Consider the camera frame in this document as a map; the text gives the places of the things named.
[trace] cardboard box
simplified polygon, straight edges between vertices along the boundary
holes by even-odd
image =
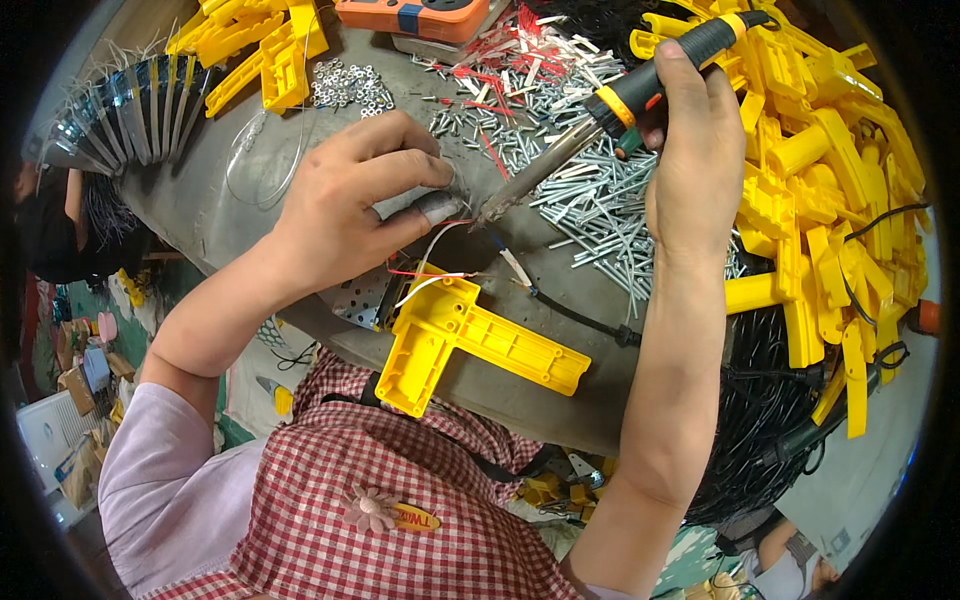
[[[77,413],[81,417],[93,410],[93,394],[90,392],[89,386],[86,385],[83,368],[74,367],[63,373],[58,378],[58,382],[61,380],[63,386],[70,392],[70,397],[73,398],[73,403],[77,407]]]
[[[113,373],[113,376],[117,379],[123,378],[127,381],[133,382],[133,376],[136,374],[136,369],[133,368],[133,365],[130,364],[123,354],[119,352],[109,352],[107,354],[107,364],[110,366],[110,372]]]
[[[73,368],[74,354],[80,354],[86,348],[86,339],[90,329],[82,319],[64,321],[57,329],[57,362],[62,372]]]

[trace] person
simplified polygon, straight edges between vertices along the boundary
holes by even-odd
[[[94,284],[120,268],[130,276],[139,271],[149,230],[137,221],[122,239],[97,239],[83,209],[84,179],[93,177],[103,176],[50,167],[41,178],[30,160],[20,166],[13,183],[13,218],[24,264],[44,281]]]
[[[822,597],[840,579],[836,569],[786,518],[756,548],[744,550],[740,562],[747,580],[764,600]]]
[[[381,222],[371,209],[453,175],[429,132],[391,111],[310,151],[272,232],[178,304],[150,346],[99,487],[108,551],[132,594],[649,596],[710,454],[746,147],[723,71],[699,73],[675,41],[655,61],[669,134],[644,129],[662,147],[647,192],[654,288],[620,467],[563,562],[501,508],[518,482],[474,460],[518,473],[540,444],[436,398],[419,420],[356,401],[371,372],[326,349],[291,423],[212,456],[219,377],[263,320],[448,218],[413,207]],[[394,512],[403,505],[427,516],[421,528]]]

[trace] yellow handle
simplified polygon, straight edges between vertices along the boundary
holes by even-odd
[[[274,390],[274,410],[278,415],[286,415],[294,407],[294,395],[290,390],[278,386]]]

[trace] metal plate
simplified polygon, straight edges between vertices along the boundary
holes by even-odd
[[[385,265],[367,271],[341,285],[323,290],[320,297],[341,319],[373,331],[382,331],[376,313],[393,275]]]

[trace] finger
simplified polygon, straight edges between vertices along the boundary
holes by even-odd
[[[666,136],[667,105],[666,100],[657,102],[636,120],[636,128],[647,150],[660,151]]]
[[[640,130],[640,136],[643,138],[643,145],[651,152],[659,152],[666,140],[665,133],[660,128]]]
[[[416,206],[399,211],[383,222],[373,233],[377,245],[382,245],[385,253],[413,244],[431,229],[430,221]]]
[[[704,131],[710,121],[707,84],[684,49],[667,39],[657,46],[654,63],[670,101],[670,133],[688,136]]]
[[[335,133],[307,158],[320,166],[323,162],[363,162],[395,150],[410,149],[440,155],[440,144],[426,127],[402,110],[388,110]]]
[[[707,84],[710,114],[713,115],[716,130],[725,138],[744,136],[740,103],[736,100],[730,78],[723,69],[712,64],[704,71],[704,82]]]
[[[362,206],[371,206],[411,190],[444,187],[453,179],[453,167],[423,150],[391,152],[351,165],[337,181],[338,186]]]

